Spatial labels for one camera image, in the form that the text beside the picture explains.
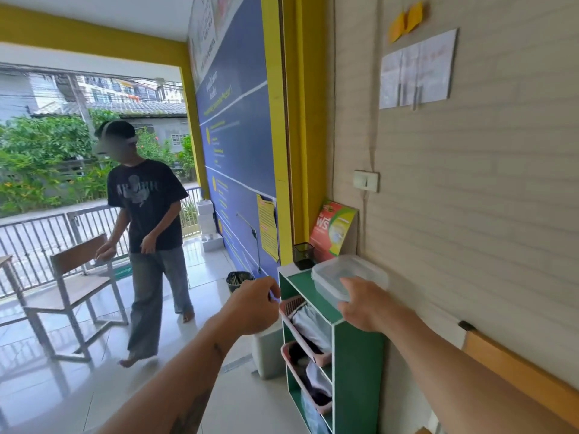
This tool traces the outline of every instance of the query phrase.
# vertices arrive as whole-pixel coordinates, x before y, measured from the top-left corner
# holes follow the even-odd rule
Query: black t-shirt
[[[141,252],[141,242],[159,224],[172,203],[187,197],[187,191],[166,164],[145,160],[135,167],[117,166],[109,173],[108,205],[127,209],[131,253]],[[183,244],[179,217],[157,238],[157,250]]]

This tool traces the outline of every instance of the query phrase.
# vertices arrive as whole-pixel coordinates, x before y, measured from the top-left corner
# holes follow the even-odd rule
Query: man
[[[159,349],[163,274],[171,285],[175,312],[183,315],[184,323],[194,316],[179,220],[181,200],[187,192],[169,166],[137,153],[138,137],[132,124],[123,120],[106,122],[94,134],[98,138],[95,153],[120,163],[106,182],[108,205],[119,207],[120,212],[111,237],[97,251],[97,259],[112,259],[116,244],[130,224],[128,255],[133,266],[135,301],[129,355],[120,361],[123,367],[130,367],[140,359],[155,356]]]
[[[448,434],[578,434],[538,402],[434,333],[378,285],[343,278],[344,319],[382,332],[400,351]],[[278,318],[280,296],[271,277],[245,281],[221,311],[98,431],[100,434],[195,434],[221,363],[241,335]]]

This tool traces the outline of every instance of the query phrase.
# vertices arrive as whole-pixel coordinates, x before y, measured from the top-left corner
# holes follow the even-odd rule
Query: wooden headboard
[[[579,391],[483,335],[467,322],[463,351],[553,413],[579,428]]]

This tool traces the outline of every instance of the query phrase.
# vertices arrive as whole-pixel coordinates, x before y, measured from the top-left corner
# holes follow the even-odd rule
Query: shelf unit
[[[375,434],[378,430],[384,336],[358,330],[318,294],[312,271],[293,263],[278,268],[281,299],[301,295],[332,327],[332,363],[322,371],[332,383],[334,407],[324,420],[332,434]],[[284,343],[295,341],[283,324]],[[289,393],[304,417],[300,387],[286,366]]]

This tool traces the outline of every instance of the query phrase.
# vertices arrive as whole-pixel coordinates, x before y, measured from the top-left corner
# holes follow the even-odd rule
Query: hand
[[[281,297],[280,287],[272,277],[246,280],[231,294],[220,313],[239,335],[263,332],[277,321],[280,312],[279,304],[269,299],[269,291]]]
[[[374,282],[360,277],[343,277],[340,281],[350,293],[349,303],[337,305],[344,320],[366,332],[382,332],[380,317],[395,305],[390,294]]]
[[[116,255],[116,244],[106,241],[105,244],[97,250],[94,256],[95,260],[102,260],[108,262]]]
[[[157,235],[154,233],[149,233],[143,238],[143,241],[141,242],[141,253],[153,254],[155,252],[156,245]]]

